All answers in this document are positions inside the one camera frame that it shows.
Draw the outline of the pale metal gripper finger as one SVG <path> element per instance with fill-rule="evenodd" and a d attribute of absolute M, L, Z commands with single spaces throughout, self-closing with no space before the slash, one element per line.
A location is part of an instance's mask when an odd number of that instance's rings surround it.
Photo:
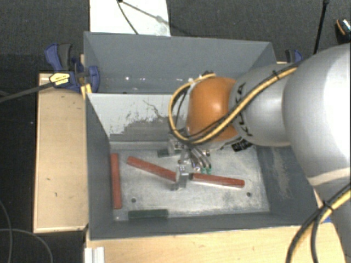
<path fill-rule="evenodd" d="M 181 172 L 180 174 L 180 188 L 186 188 L 188 181 L 191 180 L 193 173 Z"/>
<path fill-rule="evenodd" d="M 185 187 L 185 168 L 183 166 L 179 166 L 176 172 L 175 183 L 172 185 L 171 190 L 181 190 Z"/>

